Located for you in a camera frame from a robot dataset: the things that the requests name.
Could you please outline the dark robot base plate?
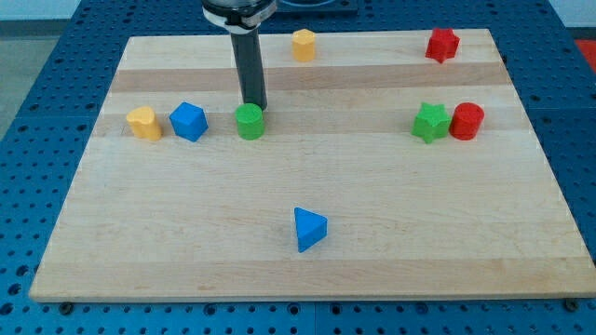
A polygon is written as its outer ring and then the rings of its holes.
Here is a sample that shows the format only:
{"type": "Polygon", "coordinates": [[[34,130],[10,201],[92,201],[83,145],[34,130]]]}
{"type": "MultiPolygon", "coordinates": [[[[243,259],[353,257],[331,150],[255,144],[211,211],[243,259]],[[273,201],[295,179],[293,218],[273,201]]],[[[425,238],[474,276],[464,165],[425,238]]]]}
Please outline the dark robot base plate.
{"type": "Polygon", "coordinates": [[[278,13],[355,13],[357,0],[277,0],[278,13]]]}

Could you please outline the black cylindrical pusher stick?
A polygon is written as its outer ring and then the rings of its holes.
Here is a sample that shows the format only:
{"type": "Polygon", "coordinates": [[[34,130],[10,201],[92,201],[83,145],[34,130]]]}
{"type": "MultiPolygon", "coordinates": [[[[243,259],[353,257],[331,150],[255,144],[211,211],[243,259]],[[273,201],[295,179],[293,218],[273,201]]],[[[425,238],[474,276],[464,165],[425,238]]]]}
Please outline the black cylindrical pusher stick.
{"type": "Polygon", "coordinates": [[[237,76],[244,103],[267,107],[264,68],[257,29],[244,34],[231,34],[237,76]]]}

